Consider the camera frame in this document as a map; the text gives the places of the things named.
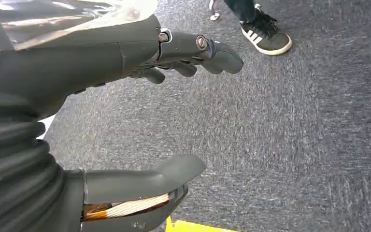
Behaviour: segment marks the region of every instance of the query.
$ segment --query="person's foot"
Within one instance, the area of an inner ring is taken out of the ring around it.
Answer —
[[[241,24],[243,34],[263,54],[275,56],[285,53],[292,47],[291,38],[280,32],[275,25],[276,19],[265,14],[259,4],[255,4],[259,12],[253,23]]]

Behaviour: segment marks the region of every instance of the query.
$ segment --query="screw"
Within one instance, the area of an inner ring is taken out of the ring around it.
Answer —
[[[197,36],[197,47],[203,51],[207,48],[207,40],[204,38],[204,36]]]
[[[164,33],[164,32],[162,32],[162,33],[160,33],[160,34],[158,35],[158,40],[159,40],[160,42],[167,42],[167,41],[169,40],[169,35],[166,34],[166,33]]]

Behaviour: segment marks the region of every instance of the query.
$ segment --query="yellow floor marking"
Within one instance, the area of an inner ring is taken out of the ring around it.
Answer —
[[[166,224],[166,232],[237,232],[186,221],[172,223],[171,217],[167,218]]]

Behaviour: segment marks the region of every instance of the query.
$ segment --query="pant leg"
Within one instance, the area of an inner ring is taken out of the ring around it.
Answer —
[[[224,0],[224,2],[241,22],[251,23],[258,16],[258,13],[254,7],[254,0]]]

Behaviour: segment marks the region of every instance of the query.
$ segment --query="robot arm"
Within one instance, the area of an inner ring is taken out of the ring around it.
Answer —
[[[63,170],[48,143],[35,139],[44,132],[38,120],[89,87],[127,76],[161,83],[165,77],[158,69],[193,76],[196,65],[237,73],[243,62],[201,34],[161,29],[154,16],[76,31],[27,49],[2,49],[0,232],[146,232],[164,222],[187,194],[186,184],[204,170],[198,157],[174,157],[147,171]],[[149,207],[125,213],[141,200]],[[88,216],[88,205],[104,212]],[[116,205],[122,208],[116,211]]]

